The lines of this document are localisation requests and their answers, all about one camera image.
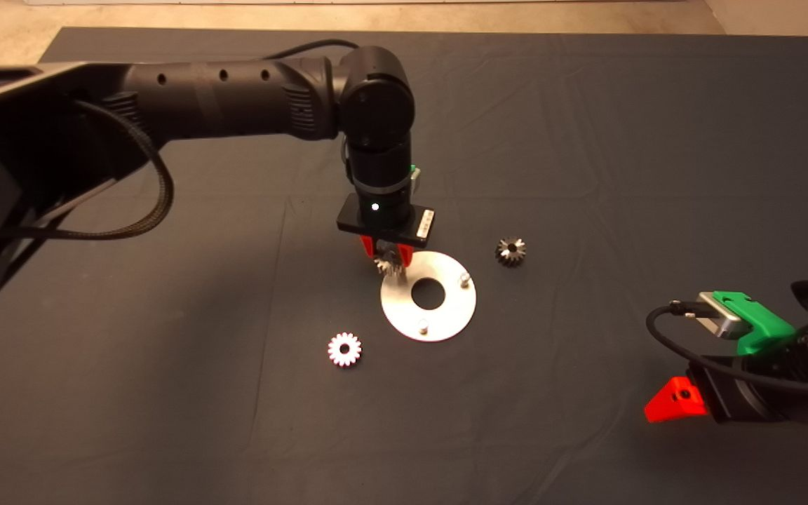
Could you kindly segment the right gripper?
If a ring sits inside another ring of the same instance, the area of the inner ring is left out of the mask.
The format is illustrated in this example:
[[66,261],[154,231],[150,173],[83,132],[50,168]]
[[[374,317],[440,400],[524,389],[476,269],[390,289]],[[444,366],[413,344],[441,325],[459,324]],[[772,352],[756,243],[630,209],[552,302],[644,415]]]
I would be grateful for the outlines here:
[[[735,370],[808,383],[808,335],[747,357],[715,357]],[[644,408],[650,423],[708,415],[718,423],[808,424],[808,394],[756,386],[691,364],[687,377],[671,377]]]

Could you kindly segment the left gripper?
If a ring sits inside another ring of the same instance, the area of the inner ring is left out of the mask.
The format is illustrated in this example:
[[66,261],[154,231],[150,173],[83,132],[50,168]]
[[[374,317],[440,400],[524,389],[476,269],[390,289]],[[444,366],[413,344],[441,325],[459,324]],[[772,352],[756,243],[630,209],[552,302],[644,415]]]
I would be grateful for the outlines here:
[[337,214],[337,228],[359,234],[368,257],[377,257],[377,239],[397,243],[404,268],[411,265],[413,246],[429,244],[435,221],[435,208],[413,204],[406,191],[385,195],[352,192]]

